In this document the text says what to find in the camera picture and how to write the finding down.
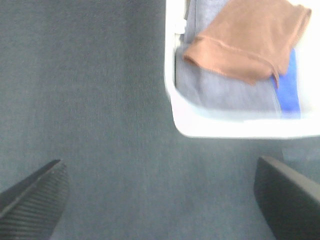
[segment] tan fabric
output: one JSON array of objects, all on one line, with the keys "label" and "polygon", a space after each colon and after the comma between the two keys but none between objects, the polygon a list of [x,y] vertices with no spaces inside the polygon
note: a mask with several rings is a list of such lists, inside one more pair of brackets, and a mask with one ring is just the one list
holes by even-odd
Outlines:
[{"label": "tan fabric", "polygon": [[185,51],[201,68],[255,84],[287,72],[311,10],[287,0],[230,0]]}]

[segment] folded towel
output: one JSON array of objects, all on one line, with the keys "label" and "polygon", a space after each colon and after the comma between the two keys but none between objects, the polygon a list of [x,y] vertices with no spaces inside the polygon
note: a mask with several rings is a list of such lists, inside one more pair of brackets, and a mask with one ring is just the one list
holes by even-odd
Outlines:
[{"label": "folded towel", "polygon": [[195,36],[208,27],[228,0],[191,0],[184,44],[176,51],[175,86],[189,101],[205,108],[280,113],[271,79],[249,85],[234,78],[207,71],[183,60],[184,51]]},{"label": "folded towel", "polygon": [[297,63],[296,52],[293,49],[290,55],[289,67],[285,75],[279,76],[279,87],[275,89],[281,110],[286,113],[300,113],[297,91]]},{"label": "folded towel", "polygon": [[230,0],[196,36],[184,58],[249,84],[271,75],[278,84],[310,16],[310,9],[287,0]]}]

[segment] gray towel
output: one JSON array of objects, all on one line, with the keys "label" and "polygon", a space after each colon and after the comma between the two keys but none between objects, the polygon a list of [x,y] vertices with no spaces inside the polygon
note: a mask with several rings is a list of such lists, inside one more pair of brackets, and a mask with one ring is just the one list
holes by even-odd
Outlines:
[{"label": "gray towel", "polygon": [[191,0],[183,44],[176,51],[176,88],[189,101],[205,108],[280,113],[281,108],[270,79],[256,85],[222,76],[183,60],[183,53],[195,35],[203,31],[228,0]]}]

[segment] blue fabric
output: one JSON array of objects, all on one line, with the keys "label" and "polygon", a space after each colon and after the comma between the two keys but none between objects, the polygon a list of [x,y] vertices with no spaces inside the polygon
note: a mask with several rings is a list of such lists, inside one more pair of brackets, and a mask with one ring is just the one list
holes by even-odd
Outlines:
[{"label": "blue fabric", "polygon": [[275,92],[280,103],[281,111],[286,113],[300,113],[297,91],[297,62],[296,51],[290,54],[290,62],[285,75],[279,76],[279,87],[274,84]]}]

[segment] white laundry basket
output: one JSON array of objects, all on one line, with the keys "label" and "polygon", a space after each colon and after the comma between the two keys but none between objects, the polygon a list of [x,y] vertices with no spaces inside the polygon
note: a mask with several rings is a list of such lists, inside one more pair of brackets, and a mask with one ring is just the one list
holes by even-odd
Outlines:
[{"label": "white laundry basket", "polygon": [[294,139],[320,136],[320,2],[289,0],[312,9],[309,25],[295,47],[301,115],[281,118],[261,113],[214,111],[196,106],[175,87],[175,51],[184,33],[186,0],[166,0],[164,83],[176,128],[192,138]]}]

